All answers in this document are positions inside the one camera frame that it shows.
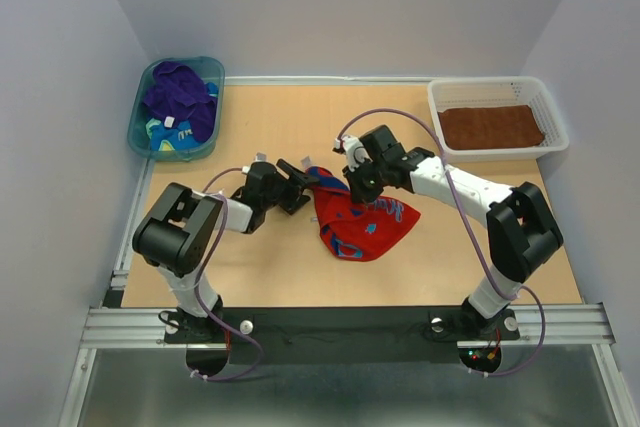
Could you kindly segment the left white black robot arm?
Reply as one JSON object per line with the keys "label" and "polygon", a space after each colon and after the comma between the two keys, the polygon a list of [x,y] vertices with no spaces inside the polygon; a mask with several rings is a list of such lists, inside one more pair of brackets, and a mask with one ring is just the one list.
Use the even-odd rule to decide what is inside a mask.
{"label": "left white black robot arm", "polygon": [[160,316],[170,334],[210,341],[222,331],[222,297],[202,273],[212,234],[251,234],[274,207],[296,213],[310,201],[304,191],[320,184],[318,177],[282,159],[275,164],[256,160],[239,171],[244,184],[229,198],[168,184],[134,232],[133,250],[158,269],[178,301],[174,314]]}

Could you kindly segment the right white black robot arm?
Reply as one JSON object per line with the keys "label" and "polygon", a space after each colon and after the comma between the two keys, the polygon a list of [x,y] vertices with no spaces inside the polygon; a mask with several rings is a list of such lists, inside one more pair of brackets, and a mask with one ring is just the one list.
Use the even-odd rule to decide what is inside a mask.
{"label": "right white black robot arm", "polygon": [[490,256],[480,260],[485,276],[460,313],[461,328],[472,337],[495,327],[525,282],[564,243],[544,195],[530,182],[495,183],[427,149],[406,150],[385,125],[360,137],[342,135],[334,150],[347,159],[343,175],[354,203],[372,204],[393,187],[438,200],[457,209],[463,222],[475,219],[486,229]]}

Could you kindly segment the red towel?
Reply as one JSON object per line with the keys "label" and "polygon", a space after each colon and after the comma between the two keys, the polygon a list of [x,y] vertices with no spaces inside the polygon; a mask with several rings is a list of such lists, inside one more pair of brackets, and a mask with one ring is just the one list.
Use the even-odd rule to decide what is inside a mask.
{"label": "red towel", "polygon": [[351,200],[349,187],[329,170],[302,161],[306,174],[319,179],[311,187],[319,236],[329,252],[346,261],[376,260],[398,244],[418,223],[421,214],[386,196],[370,204]]}

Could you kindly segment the brown towel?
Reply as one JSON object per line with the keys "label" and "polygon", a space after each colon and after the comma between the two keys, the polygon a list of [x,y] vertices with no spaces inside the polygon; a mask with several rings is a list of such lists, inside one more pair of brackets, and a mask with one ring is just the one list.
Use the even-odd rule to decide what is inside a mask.
{"label": "brown towel", "polygon": [[528,105],[452,108],[438,118],[453,150],[529,148],[545,140]]}

